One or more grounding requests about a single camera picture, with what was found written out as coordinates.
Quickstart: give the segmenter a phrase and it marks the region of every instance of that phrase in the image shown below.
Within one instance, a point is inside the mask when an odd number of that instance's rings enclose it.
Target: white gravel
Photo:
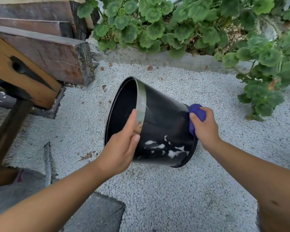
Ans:
[[[244,119],[250,105],[238,102],[244,84],[234,75],[106,62],[89,88],[67,88],[55,120],[30,115],[5,163],[44,173],[48,141],[59,178],[94,160],[103,148],[109,100],[131,75],[182,103],[211,107],[222,139],[290,168],[290,87],[274,116],[260,123]],[[90,152],[92,158],[81,160]],[[132,164],[98,191],[126,203],[121,231],[257,231],[254,198],[201,146],[182,168]]]

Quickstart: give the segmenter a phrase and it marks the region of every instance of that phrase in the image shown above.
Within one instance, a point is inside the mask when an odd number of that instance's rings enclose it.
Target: purple cloth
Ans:
[[[205,121],[205,118],[206,118],[206,111],[200,109],[200,107],[202,107],[200,104],[192,104],[190,107],[189,107],[189,114],[192,112],[194,114],[197,115],[197,117],[200,119],[200,121]],[[195,135],[195,128],[194,128],[194,125],[191,121],[191,119],[189,118],[189,132],[197,137]]]

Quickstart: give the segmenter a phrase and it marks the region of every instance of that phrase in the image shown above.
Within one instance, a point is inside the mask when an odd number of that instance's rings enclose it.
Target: right hand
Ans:
[[[194,113],[190,113],[190,119],[195,127],[195,134],[202,143],[204,149],[208,150],[216,145],[217,142],[221,141],[221,139],[213,110],[208,107],[200,107],[200,109],[206,112],[205,121],[200,121]]]

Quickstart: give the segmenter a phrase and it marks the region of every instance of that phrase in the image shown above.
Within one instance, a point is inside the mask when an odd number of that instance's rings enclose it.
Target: soap suds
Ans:
[[[153,148],[161,148],[163,149],[165,147],[165,144],[161,144],[161,145],[158,145],[157,147],[153,147]]]
[[[171,158],[173,158],[174,156],[178,156],[179,153],[181,153],[182,151],[169,151],[168,156],[170,156]]]
[[[145,142],[145,145],[151,145],[151,144],[153,144],[153,143],[156,143],[156,142],[154,142],[154,141],[147,141],[147,142]]]
[[[181,150],[181,151],[184,151],[184,148],[185,148],[185,146],[182,146],[182,147],[175,147],[175,149],[178,149],[178,150]]]

